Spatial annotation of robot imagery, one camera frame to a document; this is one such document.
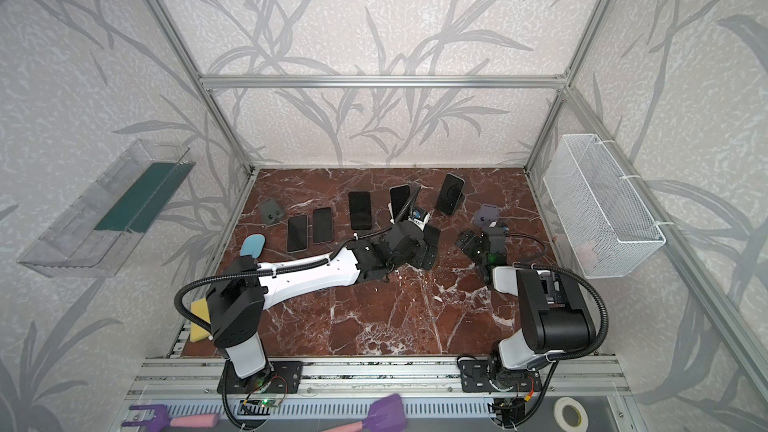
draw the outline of purple shovel blade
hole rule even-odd
[[[371,405],[362,426],[371,432],[403,432],[407,422],[402,399],[398,394],[393,394]]]

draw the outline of wall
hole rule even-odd
[[[766,344],[762,24],[765,0],[618,0],[576,86]],[[566,110],[550,141],[582,131]],[[575,265],[546,194],[543,203]],[[611,313],[604,351],[621,358],[651,430],[768,430],[768,412],[663,252],[593,283]]]
[[[245,175],[140,0],[0,0],[0,429],[103,430]],[[120,273],[46,278],[19,255],[133,140],[197,165]]]
[[[163,0],[206,74],[561,74],[596,0]],[[519,166],[549,90],[229,90],[254,162]]]

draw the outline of teal green sheet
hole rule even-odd
[[[95,230],[146,232],[189,175],[194,163],[155,162],[109,209]]]

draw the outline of roll of tape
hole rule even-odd
[[[578,423],[576,425],[570,425],[563,411],[565,408],[570,407],[576,410],[578,414]],[[571,397],[561,397],[554,403],[554,421],[558,423],[562,430],[565,432],[585,432],[589,427],[589,418],[587,418],[587,411],[584,410],[584,406],[581,405],[578,400]]]

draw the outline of brown marble table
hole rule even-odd
[[[452,172],[466,180],[465,199],[453,216],[434,211],[442,180]],[[259,335],[271,357],[388,354],[486,354],[494,341],[520,329],[516,297],[490,292],[469,259],[454,245],[461,230],[474,227],[483,203],[502,209],[514,232],[547,239],[531,190],[520,168],[263,169],[248,197],[219,273],[246,236],[264,234],[264,261],[285,261],[329,252],[332,244],[311,243],[312,210],[332,207],[335,242],[352,235],[347,193],[371,192],[374,229],[389,223],[389,188],[418,182],[417,205],[442,230],[435,267],[419,272],[405,265],[390,281],[328,288],[292,298],[261,316]],[[286,253],[286,222],[265,227],[258,204],[273,197],[288,216],[310,216],[310,248]],[[537,245],[509,238],[509,261],[532,255]],[[551,253],[540,263],[554,264]],[[187,343],[183,355],[207,357],[210,341]]]

